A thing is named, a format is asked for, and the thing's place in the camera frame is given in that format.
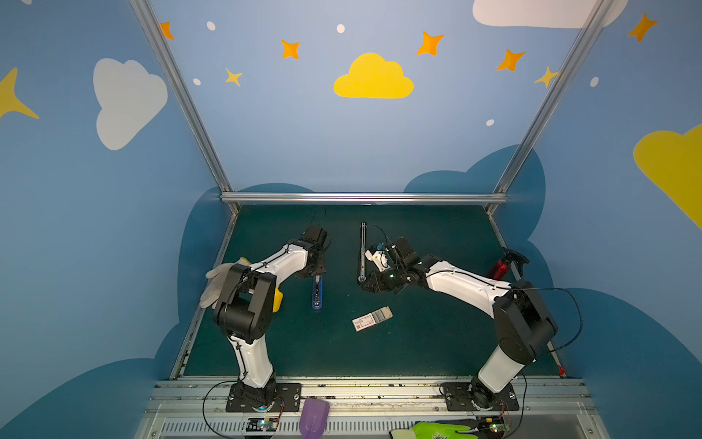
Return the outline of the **black stapler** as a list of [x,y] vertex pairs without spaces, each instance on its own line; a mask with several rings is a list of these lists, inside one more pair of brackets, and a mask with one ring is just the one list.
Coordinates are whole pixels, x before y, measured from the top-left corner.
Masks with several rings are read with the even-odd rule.
[[362,221],[360,223],[360,236],[359,236],[359,275],[358,275],[358,283],[363,284],[366,279],[366,250],[367,250],[367,223],[365,221]]

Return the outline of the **red white staple box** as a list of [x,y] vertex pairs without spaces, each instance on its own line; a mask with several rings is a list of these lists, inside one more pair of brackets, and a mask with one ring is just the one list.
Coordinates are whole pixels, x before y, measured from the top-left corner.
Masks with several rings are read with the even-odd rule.
[[393,318],[393,313],[389,307],[382,307],[376,311],[361,316],[360,318],[355,318],[352,323],[356,332],[360,332],[364,329],[369,329],[380,323],[383,323],[389,319]]

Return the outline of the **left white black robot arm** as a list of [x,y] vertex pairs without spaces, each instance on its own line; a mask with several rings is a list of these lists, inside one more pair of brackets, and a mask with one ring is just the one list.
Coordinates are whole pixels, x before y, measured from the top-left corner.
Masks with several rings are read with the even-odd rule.
[[234,349],[239,378],[233,386],[237,399],[256,410],[276,398],[274,366],[268,356],[266,332],[277,311],[280,286],[291,276],[315,277],[325,273],[325,244],[302,239],[258,263],[245,259],[222,263],[206,273],[208,284],[199,299],[212,308],[213,318]]

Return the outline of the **yellow plastic scoop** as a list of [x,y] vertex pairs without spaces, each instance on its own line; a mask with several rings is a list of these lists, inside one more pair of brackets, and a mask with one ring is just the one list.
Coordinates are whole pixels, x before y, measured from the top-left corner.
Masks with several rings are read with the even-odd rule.
[[283,293],[280,291],[279,287],[276,287],[274,292],[272,312],[278,313],[281,309],[283,303]]

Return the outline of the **white knit work glove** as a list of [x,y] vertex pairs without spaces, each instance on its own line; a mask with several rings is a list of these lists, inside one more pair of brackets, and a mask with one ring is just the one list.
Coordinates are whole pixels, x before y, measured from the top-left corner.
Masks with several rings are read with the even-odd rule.
[[200,297],[200,308],[206,309],[208,307],[215,307],[215,303],[219,300],[219,296],[225,283],[225,278],[230,268],[236,264],[249,266],[252,263],[246,258],[241,257],[236,263],[222,263],[206,273],[208,285]]

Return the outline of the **red spray bottle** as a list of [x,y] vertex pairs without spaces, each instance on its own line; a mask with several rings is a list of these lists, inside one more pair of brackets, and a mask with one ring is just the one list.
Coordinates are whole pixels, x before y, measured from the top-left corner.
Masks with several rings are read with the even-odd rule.
[[503,256],[491,267],[487,273],[487,277],[493,280],[502,280],[507,272],[515,268],[517,275],[521,278],[524,275],[524,267],[530,263],[530,259],[512,249],[502,248]]

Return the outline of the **green work glove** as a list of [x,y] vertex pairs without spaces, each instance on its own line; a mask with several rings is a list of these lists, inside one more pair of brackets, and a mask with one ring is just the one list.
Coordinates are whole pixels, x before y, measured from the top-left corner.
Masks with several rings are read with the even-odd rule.
[[395,429],[392,439],[477,439],[470,426],[420,422],[406,429]]

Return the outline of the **left green circuit board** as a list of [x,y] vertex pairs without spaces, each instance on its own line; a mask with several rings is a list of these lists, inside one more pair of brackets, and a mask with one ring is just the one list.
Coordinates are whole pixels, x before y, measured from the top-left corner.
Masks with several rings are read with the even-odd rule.
[[249,418],[245,427],[247,433],[275,433],[279,426],[277,418]]

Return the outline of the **green circuit board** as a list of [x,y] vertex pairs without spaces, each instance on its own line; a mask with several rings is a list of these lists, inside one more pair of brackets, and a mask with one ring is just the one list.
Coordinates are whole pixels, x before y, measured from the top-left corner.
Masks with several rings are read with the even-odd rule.
[[245,427],[247,433],[275,433],[279,426],[277,418],[249,418]]
[[479,418],[475,430],[488,438],[503,438],[509,430],[509,425],[502,418]]

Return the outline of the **right green circuit board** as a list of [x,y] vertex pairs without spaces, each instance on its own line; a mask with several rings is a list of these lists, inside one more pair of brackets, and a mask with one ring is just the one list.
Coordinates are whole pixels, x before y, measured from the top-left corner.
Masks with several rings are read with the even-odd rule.
[[502,418],[479,418],[475,430],[488,438],[503,438],[509,430],[509,425]]

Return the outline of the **aluminium frame rear crossbar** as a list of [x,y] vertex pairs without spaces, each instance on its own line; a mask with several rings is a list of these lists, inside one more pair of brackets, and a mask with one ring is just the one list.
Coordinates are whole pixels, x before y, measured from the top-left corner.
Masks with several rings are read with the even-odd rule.
[[436,204],[473,205],[505,204],[505,194],[470,193],[294,193],[294,192],[223,192],[220,198],[230,203],[290,203],[290,204]]

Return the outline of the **aluminium frame right post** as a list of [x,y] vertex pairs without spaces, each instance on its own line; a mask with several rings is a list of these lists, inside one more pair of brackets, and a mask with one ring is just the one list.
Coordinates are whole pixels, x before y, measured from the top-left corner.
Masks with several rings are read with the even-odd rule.
[[597,38],[605,28],[605,21],[614,7],[614,0],[599,0],[594,3],[588,18],[586,18],[581,31],[570,48],[559,75],[555,78],[555,82],[548,88],[544,100],[537,110],[534,119],[528,126],[525,136],[518,145],[515,153],[513,153],[506,169],[500,177],[497,185],[494,188],[494,201],[486,204],[486,214],[492,218],[497,212],[500,204],[507,202],[507,193],[514,183],[519,171],[523,168],[528,156],[537,144],[541,137],[548,121],[554,115],[561,99],[566,94],[568,87],[575,78],[581,65],[587,58],[590,50],[594,46]]

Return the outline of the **aluminium frame post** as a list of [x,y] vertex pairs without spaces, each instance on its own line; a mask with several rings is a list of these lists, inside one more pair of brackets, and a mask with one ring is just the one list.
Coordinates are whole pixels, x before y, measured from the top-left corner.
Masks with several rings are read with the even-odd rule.
[[206,127],[200,117],[193,98],[188,91],[188,86],[177,66],[176,59],[169,47],[160,22],[157,20],[155,9],[150,1],[130,0],[129,1],[139,24],[146,34],[153,52],[166,76],[177,102],[184,113],[188,126],[195,137],[197,145],[206,160],[210,172],[218,184],[220,195],[225,192],[232,192],[230,181],[219,159],[214,144],[211,141]]
[[506,169],[500,177],[497,185],[494,188],[494,201],[486,204],[486,214],[492,218],[497,212],[500,204],[507,202],[507,193],[514,183],[519,171],[523,168],[528,156],[537,144],[541,137],[548,121],[554,115],[561,99],[566,94],[568,87],[575,78],[581,65],[587,58],[590,50],[594,46],[597,38],[605,28],[605,21],[614,7],[614,0],[599,0],[594,3],[588,18],[586,18],[581,31],[570,48],[559,75],[555,78],[555,82],[548,88],[544,100],[537,110],[534,119],[528,126],[525,136],[518,145],[515,153],[513,153]]

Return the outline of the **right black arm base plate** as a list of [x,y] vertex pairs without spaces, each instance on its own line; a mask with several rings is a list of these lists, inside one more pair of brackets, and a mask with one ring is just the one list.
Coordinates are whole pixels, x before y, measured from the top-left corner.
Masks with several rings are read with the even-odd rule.
[[480,382],[444,382],[440,386],[449,412],[518,411],[520,404],[511,384],[493,393]]

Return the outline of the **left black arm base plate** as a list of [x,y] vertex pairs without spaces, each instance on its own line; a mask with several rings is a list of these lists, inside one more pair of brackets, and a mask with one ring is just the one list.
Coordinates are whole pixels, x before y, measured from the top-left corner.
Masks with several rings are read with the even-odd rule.
[[225,406],[227,413],[297,413],[302,400],[302,386],[299,383],[268,384],[263,388],[235,383]]

